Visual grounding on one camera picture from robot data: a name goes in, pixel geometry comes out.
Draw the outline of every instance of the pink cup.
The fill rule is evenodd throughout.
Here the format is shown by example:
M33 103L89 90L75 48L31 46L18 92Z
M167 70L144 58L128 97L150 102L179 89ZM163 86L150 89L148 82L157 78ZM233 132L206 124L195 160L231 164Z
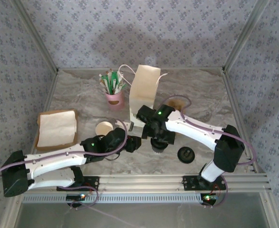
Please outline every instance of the pink cup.
M118 94L110 95L105 94L107 99L107 104L109 108L113 111L118 111L125 107L125 96L124 92L120 91Z

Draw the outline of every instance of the marble surface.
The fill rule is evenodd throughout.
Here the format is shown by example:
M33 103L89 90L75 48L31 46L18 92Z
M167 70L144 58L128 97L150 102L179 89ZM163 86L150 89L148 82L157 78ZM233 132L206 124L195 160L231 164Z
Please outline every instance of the marble surface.
M128 81L133 75L124 70ZM95 136L95 126L101 121L115 123L115 118L129 120L128 96L125 90L125 108L121 111L110 111L105 95L99 85L99 73L102 70L60 70L58 82L50 105L50 110L75 108L79 111L78 141ZM186 115L199 121L216 125L236 126L227 92L220 72L202 70L162 70L158 86L155 107L164 98L182 94L192 100ZM141 136L142 128L135 127L129 135ZM195 152L195 160L191 164L183 164L177 158L177 151L183 146L191 147ZM190 174L198 173L202 166L213 158L213 152L205 145L183 135L177 135L175 144L157 154L152 151L150 140L142 140L142 146L134 153L121 152L115 161L103 160L82 166L84 174ZM247 157L243 153L241 162ZM249 172L250 166L238 166L235 172Z

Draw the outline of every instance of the table surface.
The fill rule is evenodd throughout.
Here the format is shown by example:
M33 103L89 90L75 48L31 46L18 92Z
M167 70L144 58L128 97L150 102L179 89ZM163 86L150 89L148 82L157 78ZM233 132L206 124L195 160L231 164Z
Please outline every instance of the table surface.
M125 78L132 81L134 75L124 70ZM50 110L75 108L79 112L77 132L78 142L94 137L95 127L101 121L115 123L119 118L129 120L129 88L125 90L125 108L121 111L110 111L105 95L99 85L97 70L60 70L58 82L50 105ZM154 106L170 95L186 95L192 105L185 112L199 121L225 127L236 126L233 109L225 89L223 78L218 72L203 70L162 70L162 77L157 89ZM129 135L141 136L142 128L134 127ZM177 151L188 146L194 150L195 160L191 164L183 164L177 158ZM213 158L213 151L205 145L185 137L176 135L174 145L169 145L163 153L152 151L150 140L142 140L142 146L134 153L121 152L115 161L103 160L82 166L85 175L99 174L194 174L199 173L205 163ZM243 153L240 162L247 161ZM250 172L251 166L238 166L235 173Z

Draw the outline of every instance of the patterned wallpaper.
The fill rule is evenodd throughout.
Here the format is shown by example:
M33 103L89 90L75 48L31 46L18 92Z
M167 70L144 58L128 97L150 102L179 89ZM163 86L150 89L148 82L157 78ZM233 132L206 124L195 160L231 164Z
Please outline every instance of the patterned wallpaper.
M0 166L29 152L53 74L8 0L0 1ZM6 199L0 178L0 218Z
M265 9L229 75L279 205L279 0Z
M22 0L58 68L223 66L256 0Z

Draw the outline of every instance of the floral wallpaper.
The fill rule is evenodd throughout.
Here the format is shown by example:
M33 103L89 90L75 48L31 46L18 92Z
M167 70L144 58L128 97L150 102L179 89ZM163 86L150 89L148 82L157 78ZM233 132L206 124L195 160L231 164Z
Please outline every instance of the floral wallpaper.
M223 66L256 0L22 0L58 68Z
M279 206L279 0L270 1L229 75Z
M53 75L10 2L0 0L0 166L13 151L29 152ZM0 219L5 203L0 178Z

